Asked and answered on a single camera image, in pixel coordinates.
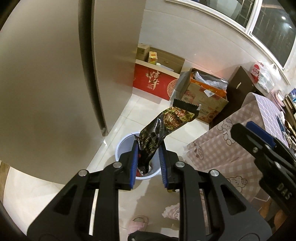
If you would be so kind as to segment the person's right hand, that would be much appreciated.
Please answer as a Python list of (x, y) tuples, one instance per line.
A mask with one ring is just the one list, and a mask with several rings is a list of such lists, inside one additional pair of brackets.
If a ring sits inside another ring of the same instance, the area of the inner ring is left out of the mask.
[(269, 199), (265, 202), (265, 204), (263, 204), (259, 213), (269, 223), (274, 231), (278, 230), (287, 219), (287, 215), (272, 199)]

